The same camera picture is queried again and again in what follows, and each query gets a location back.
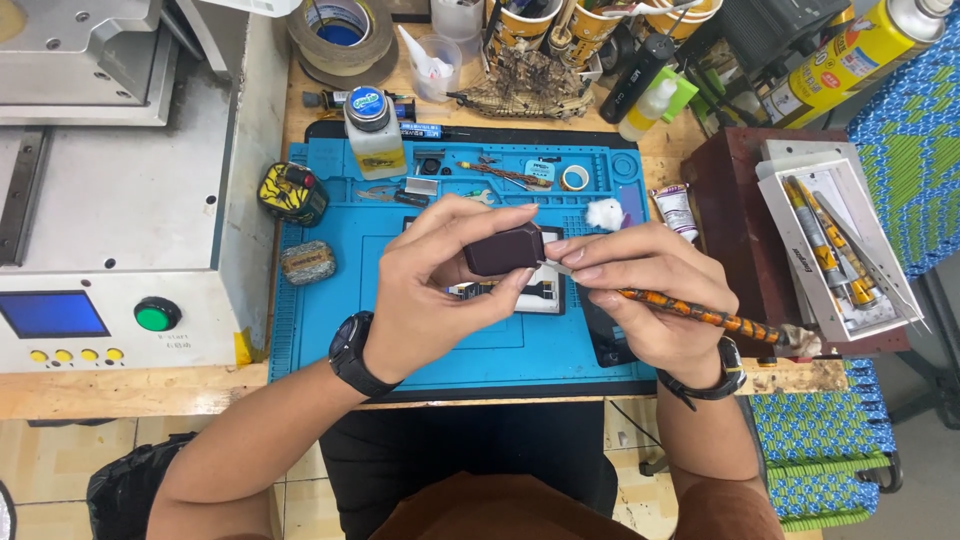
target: work table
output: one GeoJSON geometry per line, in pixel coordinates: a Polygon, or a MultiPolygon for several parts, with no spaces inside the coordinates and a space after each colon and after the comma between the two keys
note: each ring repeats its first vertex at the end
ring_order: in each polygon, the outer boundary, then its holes
{"type": "MultiPolygon", "coordinates": [[[[429,32],[429,25],[404,25],[414,37],[429,32]]],[[[412,94],[409,60],[401,47],[400,58],[392,76],[379,85],[392,92],[412,94]]],[[[467,86],[479,73],[479,62],[465,66],[461,85],[467,86]]],[[[518,129],[556,129],[564,131],[612,132],[615,126],[604,122],[596,113],[606,97],[604,88],[593,86],[597,101],[583,118],[560,120],[510,119],[518,129]]],[[[317,91],[318,85],[303,74],[296,63],[289,71],[287,103],[284,115],[283,148],[300,142],[308,125],[316,120],[313,110],[300,101],[303,91],[317,91]]],[[[473,111],[456,109],[454,102],[445,104],[452,110],[446,118],[423,118],[422,121],[448,126],[505,127],[505,121],[480,116],[473,111]]],[[[680,163],[705,141],[699,125],[689,110],[671,124],[658,123],[639,142],[644,182],[648,188],[673,184],[680,178],[680,163]]],[[[651,212],[655,205],[650,202],[651,212]]],[[[815,360],[795,364],[782,360],[772,368],[758,367],[755,359],[745,358],[747,383],[741,394],[772,392],[814,392],[841,390],[847,387],[843,366],[835,360],[815,360]]],[[[0,375],[0,420],[62,419],[97,417],[133,417],[159,415],[215,414],[267,382],[267,364],[245,367],[207,366],[111,371],[75,371],[0,375]]],[[[537,400],[470,400],[459,402],[420,402],[412,404],[365,406],[477,405],[480,403],[518,403],[539,401],[595,401],[629,399],[632,396],[591,396],[580,398],[545,398],[537,400]]]]}

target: fingernail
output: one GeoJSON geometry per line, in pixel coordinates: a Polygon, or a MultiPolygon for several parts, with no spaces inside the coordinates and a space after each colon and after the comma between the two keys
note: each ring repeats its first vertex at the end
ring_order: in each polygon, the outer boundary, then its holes
{"type": "Polygon", "coordinates": [[[576,253],[571,253],[570,255],[564,257],[564,260],[563,260],[564,266],[569,266],[569,265],[573,264],[574,262],[576,262],[576,261],[580,260],[581,258],[583,258],[583,257],[584,257],[584,251],[586,251],[586,250],[587,250],[587,248],[580,248],[580,251],[578,251],[578,252],[576,252],[576,253]]]}
{"type": "Polygon", "coordinates": [[[591,266],[590,268],[585,268],[583,270],[577,270],[573,273],[573,281],[577,283],[588,282],[593,278],[596,278],[600,275],[600,272],[603,272],[597,266],[591,266]]]}
{"type": "Polygon", "coordinates": [[[620,302],[620,298],[621,297],[618,294],[607,294],[591,301],[600,307],[614,307],[618,302],[620,302]]]}
{"type": "Polygon", "coordinates": [[[530,278],[534,277],[534,269],[527,268],[523,271],[523,274],[520,274],[520,277],[516,279],[516,290],[523,292],[523,287],[527,286],[527,283],[530,282],[530,278]]]}

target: tile floor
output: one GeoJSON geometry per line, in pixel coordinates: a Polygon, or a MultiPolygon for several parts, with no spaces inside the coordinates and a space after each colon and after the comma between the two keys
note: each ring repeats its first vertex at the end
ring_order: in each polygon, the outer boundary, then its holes
{"type": "MultiPolygon", "coordinates": [[[[653,436],[658,436],[656,404],[618,402],[653,436]]],[[[91,474],[136,445],[158,443],[169,433],[202,430],[212,416],[125,418],[96,428],[29,428],[23,421],[0,423],[0,479],[17,504],[17,540],[89,540],[84,502],[91,474]]],[[[641,459],[656,460],[661,450],[607,404],[604,446],[620,481],[613,518],[650,540],[665,540],[677,522],[677,498],[669,475],[647,478],[641,459]]],[[[343,538],[320,446],[310,451],[274,485],[285,540],[343,538]]],[[[819,531],[788,535],[789,540],[820,540],[819,531]]]]}

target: hand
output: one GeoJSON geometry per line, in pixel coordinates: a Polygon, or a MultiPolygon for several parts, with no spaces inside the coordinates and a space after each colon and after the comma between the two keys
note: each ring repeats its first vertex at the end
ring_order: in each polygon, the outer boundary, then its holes
{"type": "Polygon", "coordinates": [[[363,353],[371,374],[387,383],[399,382],[471,333],[513,314],[534,269],[517,268],[503,277],[476,276],[467,270],[463,249],[535,215],[537,205],[490,209],[449,194],[387,244],[363,353]],[[478,281],[500,283],[490,294],[469,300],[444,291],[457,283],[478,281]]]}
{"type": "Polygon", "coordinates": [[[638,358],[689,386],[718,382],[717,342],[723,329],[628,300],[614,289],[655,290],[735,313],[739,302],[719,262],[657,222],[550,242],[546,255],[575,270],[575,282],[593,289],[590,301],[616,321],[638,358]]]}

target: aerosol can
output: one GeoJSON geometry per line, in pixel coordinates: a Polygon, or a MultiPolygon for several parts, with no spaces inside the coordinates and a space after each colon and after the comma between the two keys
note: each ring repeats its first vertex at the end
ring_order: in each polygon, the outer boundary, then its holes
{"type": "Polygon", "coordinates": [[[880,0],[761,102],[775,128],[801,128],[914,58],[944,34],[951,0],[880,0]]]}

